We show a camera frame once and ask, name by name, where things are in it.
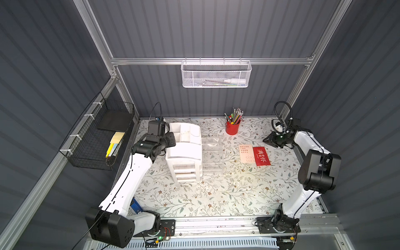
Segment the red postcard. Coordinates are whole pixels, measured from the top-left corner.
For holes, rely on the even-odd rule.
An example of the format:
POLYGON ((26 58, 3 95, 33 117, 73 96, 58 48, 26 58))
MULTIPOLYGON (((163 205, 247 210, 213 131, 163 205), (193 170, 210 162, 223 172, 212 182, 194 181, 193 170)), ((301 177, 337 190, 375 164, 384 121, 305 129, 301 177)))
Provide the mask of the red postcard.
POLYGON ((266 152, 265 147, 263 146, 258 146, 258 147, 253 147, 253 153, 254 153, 254 159, 256 166, 270 166, 271 162, 269 160, 268 154, 266 152))

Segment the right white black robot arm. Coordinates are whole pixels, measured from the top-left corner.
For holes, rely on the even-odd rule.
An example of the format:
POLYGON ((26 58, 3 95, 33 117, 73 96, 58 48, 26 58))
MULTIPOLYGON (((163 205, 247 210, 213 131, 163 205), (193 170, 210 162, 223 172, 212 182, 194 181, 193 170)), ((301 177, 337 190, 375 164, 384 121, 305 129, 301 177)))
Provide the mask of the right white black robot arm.
POLYGON ((325 149, 309 130, 272 132, 263 142, 275 148, 295 144, 305 155, 298 172, 300 185, 287 201, 280 204, 272 220, 275 227, 296 225, 314 199, 336 187, 341 157, 325 149))

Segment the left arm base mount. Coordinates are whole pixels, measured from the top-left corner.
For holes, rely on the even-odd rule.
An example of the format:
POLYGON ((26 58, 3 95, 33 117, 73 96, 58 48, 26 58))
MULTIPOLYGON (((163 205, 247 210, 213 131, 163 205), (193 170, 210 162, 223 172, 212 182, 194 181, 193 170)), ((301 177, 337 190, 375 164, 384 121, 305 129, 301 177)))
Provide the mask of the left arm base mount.
POLYGON ((176 220, 161 219, 156 221, 156 228, 153 228, 154 223, 151 219, 135 219, 134 220, 133 237, 157 237, 157 236, 174 236, 176 228, 176 220))

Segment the white plastic drawer organizer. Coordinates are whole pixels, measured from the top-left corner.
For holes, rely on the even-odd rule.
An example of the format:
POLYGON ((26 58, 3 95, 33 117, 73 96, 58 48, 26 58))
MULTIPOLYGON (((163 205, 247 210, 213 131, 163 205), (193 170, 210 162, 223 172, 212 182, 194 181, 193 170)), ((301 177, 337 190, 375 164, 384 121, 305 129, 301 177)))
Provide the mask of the white plastic drawer organizer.
POLYGON ((190 123, 171 123, 176 146, 166 149, 166 162, 174 182, 200 182, 203 178, 201 128, 190 123))

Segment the clear plastic drawer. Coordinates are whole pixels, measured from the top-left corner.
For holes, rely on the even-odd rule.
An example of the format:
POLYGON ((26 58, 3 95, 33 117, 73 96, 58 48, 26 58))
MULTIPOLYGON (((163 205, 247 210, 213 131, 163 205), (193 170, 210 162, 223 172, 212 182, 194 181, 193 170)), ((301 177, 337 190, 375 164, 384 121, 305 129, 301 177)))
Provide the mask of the clear plastic drawer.
POLYGON ((202 169, 205 174, 220 174, 225 171, 222 160, 223 149, 219 137, 202 138, 202 169))

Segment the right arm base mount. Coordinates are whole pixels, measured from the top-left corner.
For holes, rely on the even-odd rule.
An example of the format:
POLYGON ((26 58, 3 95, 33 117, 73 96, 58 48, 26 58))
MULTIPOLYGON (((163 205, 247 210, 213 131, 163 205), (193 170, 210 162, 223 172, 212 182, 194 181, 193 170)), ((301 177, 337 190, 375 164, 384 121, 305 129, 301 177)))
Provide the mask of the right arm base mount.
POLYGON ((258 228, 259 233, 300 233, 299 219, 283 216, 282 218, 257 217, 254 225, 258 228))

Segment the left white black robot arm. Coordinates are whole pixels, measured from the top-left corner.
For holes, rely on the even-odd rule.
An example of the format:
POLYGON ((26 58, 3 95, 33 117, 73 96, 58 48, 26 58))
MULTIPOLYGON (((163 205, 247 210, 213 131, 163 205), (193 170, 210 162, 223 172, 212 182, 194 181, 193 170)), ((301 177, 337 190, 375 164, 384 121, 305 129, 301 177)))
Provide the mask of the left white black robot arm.
POLYGON ((160 230, 160 214, 144 211, 128 216, 134 195, 157 156, 176 146, 173 132, 145 134, 131 149, 127 166, 98 208, 90 208, 85 219, 93 240, 124 248, 133 236, 160 230))

